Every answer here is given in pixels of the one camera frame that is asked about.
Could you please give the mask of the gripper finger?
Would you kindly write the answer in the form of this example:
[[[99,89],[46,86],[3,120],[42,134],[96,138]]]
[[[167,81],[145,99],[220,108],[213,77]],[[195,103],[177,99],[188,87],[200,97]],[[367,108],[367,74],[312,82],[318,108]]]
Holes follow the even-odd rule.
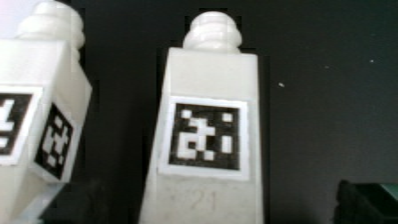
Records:
[[[398,224],[398,183],[337,185],[335,224]]]

